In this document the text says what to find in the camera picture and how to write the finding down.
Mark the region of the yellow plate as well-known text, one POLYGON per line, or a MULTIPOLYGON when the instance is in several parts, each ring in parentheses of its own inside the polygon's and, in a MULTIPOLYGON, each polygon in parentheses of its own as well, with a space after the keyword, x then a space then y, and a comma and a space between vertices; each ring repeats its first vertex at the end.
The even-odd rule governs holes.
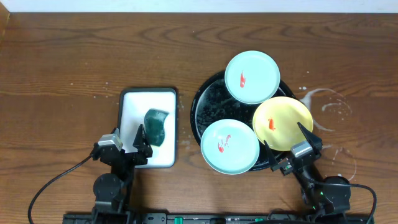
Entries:
POLYGON ((305 140, 297 123, 313 130, 313 118, 308 108, 301 101, 286 96, 273 97, 261 103, 252 119, 258 140, 276 151, 289 151, 305 140))

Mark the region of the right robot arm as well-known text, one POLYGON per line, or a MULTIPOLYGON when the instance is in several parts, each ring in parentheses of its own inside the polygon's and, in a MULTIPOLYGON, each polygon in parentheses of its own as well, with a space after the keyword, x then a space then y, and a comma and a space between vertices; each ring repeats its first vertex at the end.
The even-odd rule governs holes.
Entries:
POLYGON ((271 170, 280 170, 283 175, 293 174, 298 180, 303 201, 314 209, 307 220, 315 222, 327 216, 344 216, 350 209, 351 190, 344 177, 323 178, 314 162, 321 157, 322 139, 301 123, 297 123, 305 140, 294 145, 284 161, 278 162, 268 143, 264 143, 271 170))

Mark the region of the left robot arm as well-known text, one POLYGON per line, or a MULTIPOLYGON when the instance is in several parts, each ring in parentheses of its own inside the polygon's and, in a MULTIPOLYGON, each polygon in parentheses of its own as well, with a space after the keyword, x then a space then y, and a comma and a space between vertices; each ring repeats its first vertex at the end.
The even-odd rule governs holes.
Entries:
POLYGON ((137 147, 136 152, 123 149, 118 128, 94 143, 90 155, 93 160, 109 165, 111 172, 100 175, 94 182, 92 223, 142 223, 140 216, 129 207, 134 170, 136 166, 146 165, 153 153, 142 124, 133 146, 137 147))

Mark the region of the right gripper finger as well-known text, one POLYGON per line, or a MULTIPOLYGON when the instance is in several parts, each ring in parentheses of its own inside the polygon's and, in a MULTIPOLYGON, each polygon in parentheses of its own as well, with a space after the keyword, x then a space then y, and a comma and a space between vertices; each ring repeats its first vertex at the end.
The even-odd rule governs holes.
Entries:
POLYGON ((269 147, 268 143, 266 142, 266 140, 264 140, 264 145, 265 145, 265 150, 266 150, 266 154, 268 157, 269 167, 271 168, 271 170, 279 169, 279 162, 274 157, 274 154, 273 154, 271 148, 269 147))
POLYGON ((305 139, 307 140, 307 142, 311 145, 311 147, 313 149, 322 149, 323 148, 322 139, 320 137, 313 134, 300 122, 298 122, 297 125, 298 125, 299 129, 301 130, 302 134, 304 135, 305 139))

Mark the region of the green sponge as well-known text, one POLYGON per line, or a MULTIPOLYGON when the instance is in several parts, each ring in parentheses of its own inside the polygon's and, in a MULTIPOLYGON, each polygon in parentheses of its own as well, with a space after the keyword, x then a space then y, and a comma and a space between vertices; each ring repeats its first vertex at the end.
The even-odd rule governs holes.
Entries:
POLYGON ((168 112, 156 109, 149 109, 144 116, 144 126, 147 141, 153 145, 160 147, 165 139, 165 120, 169 115, 168 112))

